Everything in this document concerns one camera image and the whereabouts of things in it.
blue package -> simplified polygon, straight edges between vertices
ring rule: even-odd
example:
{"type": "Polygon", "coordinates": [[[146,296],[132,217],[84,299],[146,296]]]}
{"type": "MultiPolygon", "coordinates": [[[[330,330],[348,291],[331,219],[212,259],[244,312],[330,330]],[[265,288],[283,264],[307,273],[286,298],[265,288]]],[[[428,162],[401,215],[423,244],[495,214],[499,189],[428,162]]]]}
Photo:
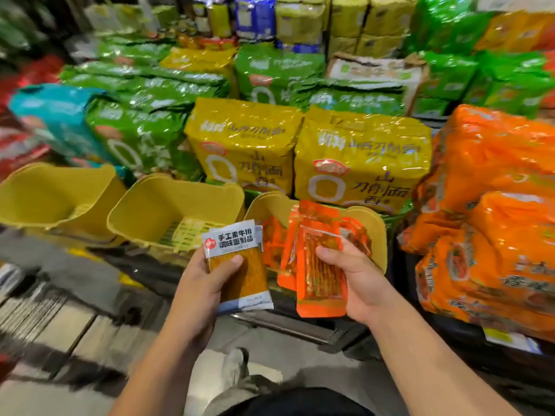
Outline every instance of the blue package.
{"type": "Polygon", "coordinates": [[[276,33],[275,5],[276,0],[235,0],[237,36],[272,39],[276,33]]]}
{"type": "Polygon", "coordinates": [[[90,102],[103,93],[54,83],[27,86],[13,95],[9,108],[35,137],[61,155],[114,163],[85,122],[90,102]]]}
{"type": "Polygon", "coordinates": [[[284,44],[281,41],[276,41],[276,47],[283,49],[288,53],[295,54],[321,54],[321,45],[305,45],[305,44],[284,44]]]}

yellow basket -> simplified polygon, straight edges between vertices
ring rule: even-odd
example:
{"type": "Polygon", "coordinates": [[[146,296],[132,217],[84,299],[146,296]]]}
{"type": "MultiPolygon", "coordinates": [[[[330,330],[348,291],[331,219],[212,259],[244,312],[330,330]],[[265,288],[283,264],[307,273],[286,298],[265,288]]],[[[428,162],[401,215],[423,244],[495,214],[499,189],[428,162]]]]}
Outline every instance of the yellow basket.
{"type": "Polygon", "coordinates": [[[0,222],[67,247],[111,248],[124,239],[106,218],[125,191],[111,165],[30,164],[0,184],[0,222]]]}
{"type": "Polygon", "coordinates": [[[152,174],[137,181],[108,216],[108,227],[163,263],[186,266],[214,227],[242,220],[245,192],[222,186],[177,181],[152,174]]]}
{"type": "MultiPolygon", "coordinates": [[[[288,227],[289,213],[295,204],[299,204],[299,201],[291,200],[282,192],[266,192],[254,199],[246,212],[245,220],[254,219],[255,222],[260,222],[274,215],[283,226],[288,227]]],[[[337,207],[337,209],[340,217],[352,217],[364,226],[372,240],[372,260],[385,273],[387,236],[384,221],[374,210],[363,206],[352,206],[348,209],[337,207]]]]}

teal package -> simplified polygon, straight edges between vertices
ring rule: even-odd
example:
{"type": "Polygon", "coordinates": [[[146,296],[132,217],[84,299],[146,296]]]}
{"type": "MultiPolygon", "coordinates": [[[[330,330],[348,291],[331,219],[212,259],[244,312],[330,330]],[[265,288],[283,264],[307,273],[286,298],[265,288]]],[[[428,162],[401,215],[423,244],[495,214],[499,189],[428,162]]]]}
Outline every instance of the teal package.
{"type": "Polygon", "coordinates": [[[46,83],[13,95],[10,110],[35,137],[66,157],[118,164],[85,122],[90,102],[100,89],[46,83]]]}

right hand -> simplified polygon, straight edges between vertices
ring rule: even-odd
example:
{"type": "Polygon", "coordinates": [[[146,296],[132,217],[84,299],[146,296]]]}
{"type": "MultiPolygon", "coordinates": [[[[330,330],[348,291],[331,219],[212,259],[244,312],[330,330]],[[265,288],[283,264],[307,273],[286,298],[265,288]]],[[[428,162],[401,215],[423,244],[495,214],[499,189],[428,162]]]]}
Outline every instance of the right hand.
{"type": "Polygon", "coordinates": [[[377,311],[389,306],[398,293],[370,258],[348,240],[343,238],[342,242],[343,251],[318,246],[316,255],[343,270],[349,292],[347,315],[368,326],[377,311]]]}

tiled floor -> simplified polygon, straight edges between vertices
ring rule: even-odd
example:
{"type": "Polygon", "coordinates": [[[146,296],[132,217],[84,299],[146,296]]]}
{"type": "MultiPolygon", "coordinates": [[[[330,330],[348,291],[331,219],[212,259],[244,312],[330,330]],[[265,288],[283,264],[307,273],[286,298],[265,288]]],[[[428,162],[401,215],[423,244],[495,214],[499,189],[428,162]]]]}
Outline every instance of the tiled floor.
{"type": "MultiPolygon", "coordinates": [[[[3,244],[0,236],[0,259],[6,251],[14,249],[13,245],[12,242],[3,244]]],[[[31,250],[35,251],[34,265],[43,261],[50,262],[50,265],[60,265],[63,260],[66,260],[67,265],[76,259],[61,257],[57,260],[56,255],[59,252],[51,248],[48,249],[48,253],[37,246],[26,247],[24,250],[24,256],[18,258],[21,260],[20,263],[27,259],[31,250]]],[[[80,272],[97,272],[102,279],[117,277],[117,272],[112,268],[87,263],[86,259],[80,260],[85,261],[75,261],[71,267],[79,268],[80,272]]],[[[72,363],[89,365],[90,362],[96,362],[128,373],[156,337],[156,328],[161,326],[166,312],[167,306],[163,307],[148,329],[143,330],[134,327],[116,330],[106,317],[97,316],[75,349],[73,356],[76,362],[72,363]]],[[[90,309],[74,303],[68,303],[57,314],[37,338],[36,347],[25,356],[27,364],[20,363],[13,377],[0,387],[2,416],[107,414],[114,400],[110,395],[92,388],[71,391],[67,385],[47,382],[48,374],[37,369],[45,356],[45,350],[50,354],[57,350],[62,356],[92,318],[94,313],[90,309]]],[[[343,393],[380,416],[408,416],[385,364],[362,363],[347,359],[343,354],[327,354],[319,351],[315,344],[264,328],[252,328],[230,317],[218,319],[208,349],[195,366],[185,409],[186,416],[200,415],[209,401],[221,391],[221,363],[224,354],[235,347],[245,347],[249,350],[251,374],[262,374],[275,382],[283,380],[292,385],[328,387],[343,393]]],[[[62,371],[57,379],[65,379],[65,374],[62,371]]],[[[542,414],[547,413],[526,409],[527,416],[542,414]]]]}

